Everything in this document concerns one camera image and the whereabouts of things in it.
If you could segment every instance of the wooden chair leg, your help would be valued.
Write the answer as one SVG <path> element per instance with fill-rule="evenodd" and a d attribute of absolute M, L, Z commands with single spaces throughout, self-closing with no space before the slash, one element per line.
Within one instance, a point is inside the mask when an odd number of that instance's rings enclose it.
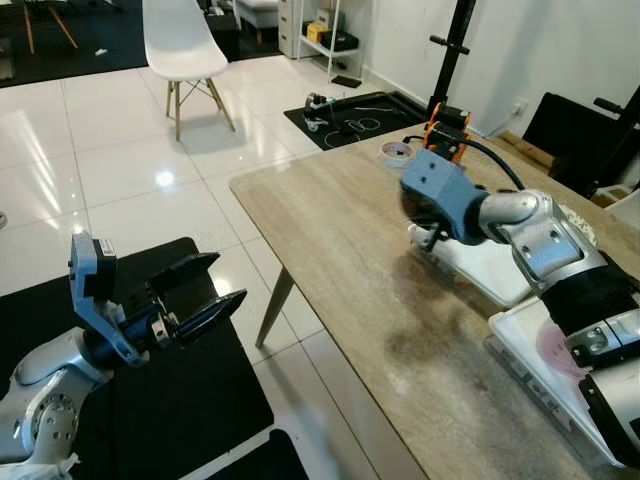
<path fill-rule="evenodd" d="M 176 92 L 176 141 L 180 141 L 180 82 L 173 82 Z"/>
<path fill-rule="evenodd" d="M 171 114 L 171 94 L 173 93 L 172 81 L 167 84 L 167 117 Z"/>
<path fill-rule="evenodd" d="M 33 48 L 33 33 L 31 33 L 31 18 L 29 17 L 29 9 L 27 8 L 27 4 L 24 4 L 24 21 L 27 24 L 27 36 L 29 37 L 29 49 L 31 50 L 31 55 L 35 53 L 35 49 Z"/>
<path fill-rule="evenodd" d="M 58 22 L 58 25 L 60 25 L 60 28 L 62 29 L 62 31 L 64 32 L 64 34 L 67 36 L 67 38 L 69 39 L 69 41 L 71 42 L 71 45 L 73 45 L 73 48 L 78 48 L 78 45 L 76 45 L 75 40 L 73 39 L 73 37 L 71 36 L 71 33 L 69 33 L 69 30 L 67 30 L 67 27 L 65 26 L 65 24 L 62 22 L 62 19 L 60 18 L 60 16 L 58 15 L 58 12 L 56 12 L 56 10 L 49 5 L 49 11 L 51 12 L 51 15 L 53 15 L 53 18 L 56 19 L 56 22 Z"/>
<path fill-rule="evenodd" d="M 222 110 L 222 113 L 224 114 L 225 118 L 227 119 L 227 122 L 229 122 L 229 126 L 231 127 L 231 130 L 235 132 L 236 131 L 236 127 L 233 124 L 233 121 L 231 120 L 231 117 L 229 116 L 229 112 L 227 112 L 227 108 L 224 106 L 224 103 L 222 101 L 222 97 L 218 93 L 218 90 L 216 89 L 216 86 L 213 84 L 213 80 L 211 80 L 210 78 L 207 78 L 205 81 L 207 82 L 207 87 L 209 87 L 209 91 L 211 92 L 211 95 L 213 96 L 213 99 L 218 104 L 218 108 L 220 110 Z"/>

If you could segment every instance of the table top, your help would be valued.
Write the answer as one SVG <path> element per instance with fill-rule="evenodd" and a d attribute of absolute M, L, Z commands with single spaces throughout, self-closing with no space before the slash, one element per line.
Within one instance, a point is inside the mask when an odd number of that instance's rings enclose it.
<path fill-rule="evenodd" d="M 377 152 L 414 127 L 232 180 L 231 188 L 425 473 L 440 479 L 637 478 L 583 466 L 483 346 L 486 314 L 409 246 L 399 173 Z M 637 232 L 493 148 L 525 186 L 594 228 L 598 245 L 640 277 Z M 468 149 L 467 173 L 511 188 Z"/>

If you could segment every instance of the black floor mat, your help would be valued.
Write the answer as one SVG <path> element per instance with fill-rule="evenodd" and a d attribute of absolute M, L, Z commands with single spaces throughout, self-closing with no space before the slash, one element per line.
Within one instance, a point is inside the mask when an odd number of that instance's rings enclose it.
<path fill-rule="evenodd" d="M 328 125 L 316 132 L 307 127 L 303 112 L 298 108 L 284 114 L 325 151 L 427 121 L 425 109 L 398 92 L 360 95 L 323 107 L 316 115 Z"/>
<path fill-rule="evenodd" d="M 185 238 L 119 259 L 116 301 L 131 285 L 195 252 L 193 240 Z M 209 276 L 203 275 L 170 295 L 167 306 L 188 315 L 214 294 Z M 25 354 L 75 325 L 84 326 L 73 312 L 66 277 L 0 298 L 0 318 L 0 398 Z M 110 386 L 115 387 L 112 412 Z M 93 392 L 82 408 L 74 443 L 82 463 L 71 474 L 112 479 L 115 464 L 119 480 L 174 480 L 273 421 L 251 363 L 231 322 L 225 321 L 184 350 L 153 353 L 142 368 L 118 370 L 115 382 Z"/>
<path fill-rule="evenodd" d="M 15 76 L 0 80 L 0 88 L 59 78 L 144 67 L 142 0 L 121 0 L 122 11 L 98 1 L 90 6 L 88 0 L 30 2 L 35 54 L 29 41 L 22 4 L 0 6 L 0 41 L 11 41 Z M 51 5 L 59 12 L 73 35 L 78 49 L 74 49 L 55 19 L 48 11 Z M 258 45 L 255 31 L 245 28 L 239 38 L 240 60 L 277 55 L 277 29 L 263 32 Z M 99 49 L 107 53 L 96 56 Z"/>
<path fill-rule="evenodd" d="M 289 435 L 273 430 L 269 441 L 208 480 L 308 480 Z"/>

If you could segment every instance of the white chair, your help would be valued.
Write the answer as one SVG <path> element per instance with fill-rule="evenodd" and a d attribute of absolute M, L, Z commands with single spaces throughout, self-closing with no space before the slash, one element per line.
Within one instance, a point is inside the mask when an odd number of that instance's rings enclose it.
<path fill-rule="evenodd" d="M 640 190 L 636 190 L 619 202 L 608 206 L 605 210 L 617 217 L 618 220 L 640 230 Z"/>
<path fill-rule="evenodd" d="M 169 81 L 167 116 L 171 109 L 171 94 L 175 93 L 176 140 L 180 141 L 180 105 L 196 88 L 215 100 L 235 132 L 231 117 L 211 80 L 222 73 L 228 62 L 213 40 L 196 0 L 143 0 L 142 15 L 149 67 Z M 182 101 L 181 82 L 192 87 Z M 200 88 L 200 82 L 207 85 L 211 95 Z"/>

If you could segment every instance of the cardboard box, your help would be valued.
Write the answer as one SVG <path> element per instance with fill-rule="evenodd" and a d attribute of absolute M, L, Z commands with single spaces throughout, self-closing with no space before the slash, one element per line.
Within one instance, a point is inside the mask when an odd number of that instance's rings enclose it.
<path fill-rule="evenodd" d="M 307 28 L 307 38 L 312 42 L 320 43 L 322 39 L 322 34 L 330 31 L 330 28 L 327 28 L 323 25 L 319 25 L 317 23 L 312 23 Z"/>

